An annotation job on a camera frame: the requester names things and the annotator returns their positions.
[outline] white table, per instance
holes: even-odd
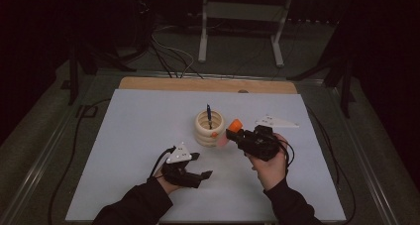
[[[194,173],[213,170],[213,173],[201,182],[199,188],[185,188],[173,193],[170,198],[174,206],[160,222],[275,221],[256,173],[235,143],[230,142],[224,148],[205,148],[195,142],[193,120],[207,103],[222,113],[228,122],[241,119],[244,129],[248,130],[253,130],[255,121],[265,114],[299,124],[298,129],[274,129],[290,142],[296,153],[287,177],[289,185],[315,207],[319,219],[345,220],[304,103],[299,94],[293,93],[292,84],[201,79],[143,78],[142,81],[140,78],[138,81],[129,78],[122,82],[122,88],[126,88],[125,83],[131,80],[140,84],[149,81],[157,88],[171,86],[171,90],[115,91],[66,220],[92,220],[103,206],[120,200],[131,187],[145,182],[165,149],[184,142],[191,153],[200,153],[198,161],[189,163],[186,169]],[[197,91],[204,85],[212,88],[209,86],[212,84],[232,84],[231,89],[237,87],[250,92],[253,91],[250,85],[254,85],[256,91],[267,86],[284,86],[291,93]],[[177,86],[185,85],[194,91],[176,90]]]

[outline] black sleeve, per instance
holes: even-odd
[[[314,216],[314,208],[306,203],[302,194],[288,187],[286,179],[263,193],[271,201],[272,210],[279,222],[286,225],[323,224]]]
[[[130,189],[120,201],[102,208],[92,224],[157,224],[171,206],[166,192],[153,177]]]

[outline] orange handle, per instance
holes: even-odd
[[[242,126],[244,126],[244,125],[242,125],[241,121],[240,121],[239,119],[235,119],[235,120],[231,123],[231,125],[229,125],[228,129],[229,129],[230,131],[232,131],[232,132],[238,133],[238,131],[239,131],[240,129],[242,129]]]

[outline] wire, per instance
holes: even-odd
[[[155,37],[154,36],[152,36],[152,39],[153,39],[153,41],[154,41],[154,43],[156,43],[158,46],[160,46],[160,47],[162,47],[162,48],[164,48],[164,49],[166,49],[166,50],[169,50],[169,51],[171,51],[172,53],[174,53],[177,57],[175,57],[175,56],[172,56],[172,55],[169,55],[169,54],[167,54],[167,53],[165,53],[165,52],[162,52],[162,51],[159,51],[159,50],[157,50],[155,47],[154,47],[154,50],[155,50],[155,52],[160,52],[160,53],[163,53],[163,54],[166,54],[166,55],[168,55],[168,56],[170,56],[170,57],[173,57],[173,58],[175,58],[175,59],[177,59],[177,60],[180,60],[181,62],[183,62],[183,64],[185,65],[185,68],[184,68],[184,71],[182,72],[182,74],[181,74],[181,76],[179,77],[179,78],[182,78],[185,74],[186,74],[186,72],[189,70],[189,69],[191,69],[195,74],[197,74],[200,78],[202,78],[203,79],[203,76],[201,76],[194,68],[192,68],[192,65],[194,64],[194,57],[191,55],[191,54],[189,54],[189,53],[187,53],[187,52],[185,52],[185,51],[182,51],[182,50],[179,50],[179,49],[175,49],[175,48],[170,48],[170,47],[168,47],[168,46],[165,46],[165,45],[163,45],[163,44],[161,44],[160,42],[158,42],[156,39],[155,39]],[[186,61],[185,61],[185,59],[179,54],[179,53],[182,53],[182,54],[184,54],[184,55],[187,55],[190,59],[191,59],[191,62],[190,63],[187,63]],[[174,71],[174,73],[175,73],[175,75],[176,75],[176,77],[178,77],[177,76],[177,74],[176,74],[176,72],[175,72],[175,69],[174,68],[172,68],[172,67],[170,67],[168,64],[167,64],[167,62],[163,59],[163,58],[160,58],[161,56],[157,53],[157,57],[159,58],[159,60],[160,60],[160,63],[162,63],[162,64],[164,64],[164,67],[169,67],[169,68],[171,68],[173,71]]]
[[[291,147],[291,145],[290,145],[289,143],[287,143],[286,141],[283,141],[283,140],[280,140],[280,139],[278,139],[278,140],[280,141],[280,147],[281,147],[281,149],[284,151],[284,154],[286,155],[287,167],[289,167],[289,166],[293,163],[293,161],[294,161],[294,149],[293,149],[293,147]],[[287,149],[290,149],[290,150],[291,150],[291,152],[292,152],[292,157],[291,157],[291,159],[290,159],[290,155],[289,155],[289,153],[288,153]]]
[[[272,77],[272,79],[270,81],[273,81],[278,76],[278,74],[280,73],[280,71],[281,71],[281,68],[278,67],[277,68],[277,73]]]
[[[337,173],[336,185],[339,186],[339,182],[340,182],[339,181],[339,178],[340,178],[339,171],[340,171],[341,174],[343,175],[343,178],[345,179],[347,185],[349,186],[349,190],[350,190],[350,193],[352,195],[352,200],[353,200],[353,210],[352,210],[351,216],[342,225],[349,224],[355,218],[355,215],[356,215],[356,197],[355,197],[355,192],[353,191],[353,188],[352,188],[352,186],[350,184],[350,181],[347,178],[347,176],[346,176],[343,168],[340,166],[339,162],[336,159],[336,156],[334,155],[333,147],[332,147],[331,140],[330,140],[330,136],[328,135],[327,131],[325,130],[324,126],[321,124],[321,121],[319,121],[318,117],[315,115],[315,113],[313,112],[313,110],[308,105],[305,105],[305,106],[306,106],[309,114],[315,119],[315,121],[317,122],[319,128],[321,129],[321,132],[322,132],[322,136],[324,138],[324,141],[327,144],[327,147],[328,147],[328,149],[330,151],[331,157],[333,158],[334,167],[336,168],[336,173]]]
[[[154,176],[154,174],[155,174],[155,170],[157,169],[158,164],[160,163],[160,160],[163,158],[163,156],[164,156],[164,155],[166,155],[167,153],[173,153],[173,151],[175,151],[175,149],[176,149],[176,146],[173,146],[173,147],[172,147],[172,148],[170,148],[170,149],[166,149],[166,150],[164,150],[164,152],[163,152],[162,154],[160,154],[160,156],[159,156],[159,157],[158,157],[158,159],[157,159],[157,162],[155,163],[154,168],[152,169],[151,175],[149,175],[149,178],[151,178],[151,177],[153,177],[153,176]]]
[[[173,69],[173,68],[171,68],[169,65],[167,65],[166,61],[164,60],[163,57],[160,56],[160,54],[158,53],[158,50],[156,49],[156,47],[154,45],[151,45],[151,47],[155,51],[157,59],[159,60],[160,64],[163,66],[164,70],[166,70],[169,77],[172,78],[172,74],[170,73],[170,70]]]
[[[61,187],[61,184],[64,181],[65,176],[67,175],[68,170],[70,169],[70,166],[71,166],[71,164],[73,162],[73,159],[74,159],[74,155],[75,155],[75,152],[76,152],[76,142],[77,142],[77,136],[78,136],[78,131],[79,131],[80,123],[81,123],[82,119],[85,117],[87,111],[89,111],[92,108],[97,108],[96,106],[98,104],[101,104],[103,102],[107,102],[107,101],[110,101],[110,100],[111,99],[103,99],[103,100],[100,100],[100,101],[98,101],[98,102],[96,102],[96,103],[88,106],[88,108],[85,108],[83,110],[82,114],[80,115],[79,119],[77,120],[77,125],[76,125],[76,129],[75,129],[74,137],[73,137],[73,143],[72,143],[72,150],[71,150],[70,159],[69,159],[69,161],[67,163],[67,166],[65,167],[64,173],[62,174],[61,179],[59,180],[58,184],[56,185],[55,190],[53,191],[52,197],[50,199],[49,213],[48,213],[48,217],[49,217],[48,219],[49,219],[49,224],[50,225],[53,225],[53,203],[54,203],[56,194],[58,193],[58,190]]]

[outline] white metal stand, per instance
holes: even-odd
[[[275,5],[256,5],[242,3],[223,3],[203,0],[203,19],[201,29],[200,50],[198,53],[198,61],[206,61],[207,53],[207,19],[239,19],[239,20],[256,20],[278,22],[277,32],[271,36],[272,50],[274,53],[275,64],[284,66],[283,57],[281,56],[278,41],[281,36],[284,24],[286,22],[288,9],[291,0],[286,0],[282,6]]]

